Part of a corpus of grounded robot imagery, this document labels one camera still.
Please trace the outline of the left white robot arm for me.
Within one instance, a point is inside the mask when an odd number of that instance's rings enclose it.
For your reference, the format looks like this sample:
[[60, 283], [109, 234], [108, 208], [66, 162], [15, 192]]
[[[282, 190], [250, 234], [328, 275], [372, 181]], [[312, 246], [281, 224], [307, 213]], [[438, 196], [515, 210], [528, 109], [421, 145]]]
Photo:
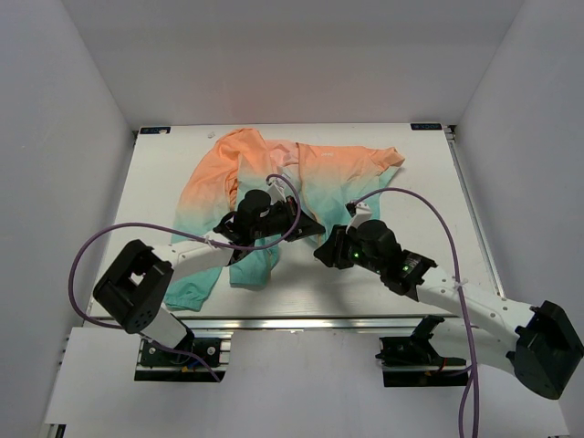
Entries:
[[155, 247], [139, 239], [127, 243], [94, 287], [93, 297], [124, 331], [162, 345], [164, 357], [182, 364], [192, 356], [193, 333], [162, 308], [172, 283], [234, 265], [257, 250], [261, 239], [280, 235], [293, 242], [324, 233], [325, 227], [303, 212], [294, 197], [273, 199], [252, 190], [200, 241]]

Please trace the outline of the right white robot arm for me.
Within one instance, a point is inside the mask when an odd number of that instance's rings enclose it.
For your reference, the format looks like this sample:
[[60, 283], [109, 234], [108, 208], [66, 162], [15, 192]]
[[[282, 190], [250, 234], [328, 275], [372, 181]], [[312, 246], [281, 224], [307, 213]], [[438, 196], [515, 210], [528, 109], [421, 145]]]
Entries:
[[402, 248], [380, 220], [334, 226], [314, 256], [328, 267], [362, 267], [399, 296], [469, 317], [478, 329], [477, 359], [546, 399], [560, 398], [583, 359], [583, 343], [561, 306], [529, 305], [458, 283], [432, 259]]

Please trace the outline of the orange and teal jacket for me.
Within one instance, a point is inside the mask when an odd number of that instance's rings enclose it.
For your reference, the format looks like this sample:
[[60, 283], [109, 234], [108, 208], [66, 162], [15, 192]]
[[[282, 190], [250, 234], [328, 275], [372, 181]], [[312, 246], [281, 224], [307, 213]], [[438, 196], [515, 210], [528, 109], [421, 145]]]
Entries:
[[298, 191], [303, 210], [330, 231], [349, 221], [346, 203], [363, 195], [375, 218], [375, 190], [389, 184], [405, 159], [394, 148], [320, 146], [266, 140], [255, 129], [234, 130], [219, 139], [194, 169], [182, 190], [174, 228], [205, 235], [243, 200], [266, 188], [266, 177], [283, 174]]

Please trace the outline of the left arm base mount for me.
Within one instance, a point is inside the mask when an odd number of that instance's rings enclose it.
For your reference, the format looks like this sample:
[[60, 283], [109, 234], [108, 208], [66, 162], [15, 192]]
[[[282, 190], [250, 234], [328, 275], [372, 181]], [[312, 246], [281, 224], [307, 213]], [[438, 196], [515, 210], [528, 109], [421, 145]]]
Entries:
[[134, 371], [135, 381], [218, 383], [223, 380], [231, 351], [230, 334], [199, 332], [177, 352], [142, 338]]

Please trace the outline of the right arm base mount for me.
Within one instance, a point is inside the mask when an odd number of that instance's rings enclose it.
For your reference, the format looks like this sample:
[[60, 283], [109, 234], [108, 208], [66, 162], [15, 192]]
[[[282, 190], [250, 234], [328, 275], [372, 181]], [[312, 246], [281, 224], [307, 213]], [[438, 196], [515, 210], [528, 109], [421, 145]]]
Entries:
[[441, 356], [428, 339], [380, 338], [375, 358], [381, 365], [385, 388], [463, 387], [469, 381], [467, 361]]

